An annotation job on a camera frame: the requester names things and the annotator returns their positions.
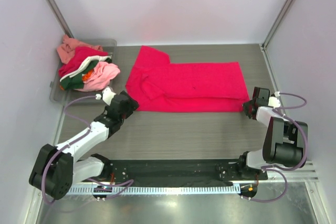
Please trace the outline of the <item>magenta t shirt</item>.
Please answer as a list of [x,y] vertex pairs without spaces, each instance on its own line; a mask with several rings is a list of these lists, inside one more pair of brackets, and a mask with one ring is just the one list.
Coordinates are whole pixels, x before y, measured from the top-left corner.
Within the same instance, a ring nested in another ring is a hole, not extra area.
[[172,63],[148,46],[140,48],[125,87],[140,111],[240,112],[249,100],[238,62]]

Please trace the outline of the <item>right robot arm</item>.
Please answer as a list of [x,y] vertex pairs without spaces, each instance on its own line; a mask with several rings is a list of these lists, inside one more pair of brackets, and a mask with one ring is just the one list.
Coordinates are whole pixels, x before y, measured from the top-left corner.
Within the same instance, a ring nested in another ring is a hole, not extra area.
[[308,125],[295,121],[285,111],[307,105],[305,98],[285,92],[271,93],[255,87],[253,97],[243,104],[245,114],[267,127],[263,147],[244,152],[236,164],[242,174],[262,173],[277,168],[293,171],[304,167],[308,156]]

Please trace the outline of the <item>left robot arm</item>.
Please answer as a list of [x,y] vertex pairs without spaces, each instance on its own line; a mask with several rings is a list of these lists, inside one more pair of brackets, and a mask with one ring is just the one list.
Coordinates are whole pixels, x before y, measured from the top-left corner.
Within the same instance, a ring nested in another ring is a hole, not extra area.
[[86,128],[69,140],[55,146],[44,145],[36,158],[29,177],[29,184],[39,189],[47,204],[62,199],[72,185],[83,180],[107,175],[110,163],[101,155],[82,160],[93,147],[115,134],[139,104],[125,91],[114,93],[105,88],[92,96],[105,103],[104,111]]

